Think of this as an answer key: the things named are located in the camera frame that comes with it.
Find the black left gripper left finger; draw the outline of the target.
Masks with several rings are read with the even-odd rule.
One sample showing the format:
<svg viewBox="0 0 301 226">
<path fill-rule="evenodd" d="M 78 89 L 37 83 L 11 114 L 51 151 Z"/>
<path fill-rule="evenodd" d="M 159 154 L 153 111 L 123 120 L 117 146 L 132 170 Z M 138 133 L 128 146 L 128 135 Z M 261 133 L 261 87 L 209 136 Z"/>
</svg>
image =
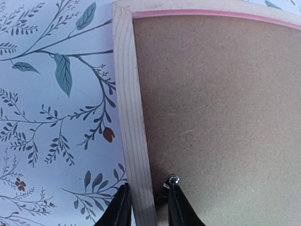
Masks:
<svg viewBox="0 0 301 226">
<path fill-rule="evenodd" d="M 130 226 L 132 220 L 129 184 L 120 186 L 106 211 L 94 226 Z"/>
</svg>

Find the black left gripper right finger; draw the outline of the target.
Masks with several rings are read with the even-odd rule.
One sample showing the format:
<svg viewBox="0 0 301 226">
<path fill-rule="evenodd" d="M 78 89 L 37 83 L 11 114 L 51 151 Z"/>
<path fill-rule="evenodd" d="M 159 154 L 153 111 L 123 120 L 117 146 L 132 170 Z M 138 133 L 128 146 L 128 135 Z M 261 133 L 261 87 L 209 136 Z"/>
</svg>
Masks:
<svg viewBox="0 0 301 226">
<path fill-rule="evenodd" d="M 169 226 L 205 226 L 177 184 L 170 184 L 168 193 Z"/>
</svg>

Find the pink wooden picture frame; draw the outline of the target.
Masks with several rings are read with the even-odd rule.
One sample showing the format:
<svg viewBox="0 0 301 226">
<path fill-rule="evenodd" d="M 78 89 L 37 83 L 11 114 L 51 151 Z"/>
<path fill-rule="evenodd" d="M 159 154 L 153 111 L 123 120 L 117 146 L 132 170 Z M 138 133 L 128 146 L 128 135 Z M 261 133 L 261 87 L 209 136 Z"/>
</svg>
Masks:
<svg viewBox="0 0 301 226">
<path fill-rule="evenodd" d="M 135 220 L 167 225 L 167 207 L 154 203 L 134 21 L 163 16 L 218 16 L 254 20 L 301 31 L 298 0 L 119 0 L 112 5 L 120 130 Z"/>
</svg>

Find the brown cardboard backing board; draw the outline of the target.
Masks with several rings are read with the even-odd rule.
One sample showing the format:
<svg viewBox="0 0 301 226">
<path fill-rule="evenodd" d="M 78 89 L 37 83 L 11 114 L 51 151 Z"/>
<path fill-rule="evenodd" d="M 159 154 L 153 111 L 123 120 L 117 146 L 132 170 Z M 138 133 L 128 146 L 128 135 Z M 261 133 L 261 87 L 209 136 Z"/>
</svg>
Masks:
<svg viewBox="0 0 301 226">
<path fill-rule="evenodd" d="M 170 174 L 208 226 L 301 223 L 301 32 L 254 20 L 134 21 L 153 191 Z"/>
</svg>

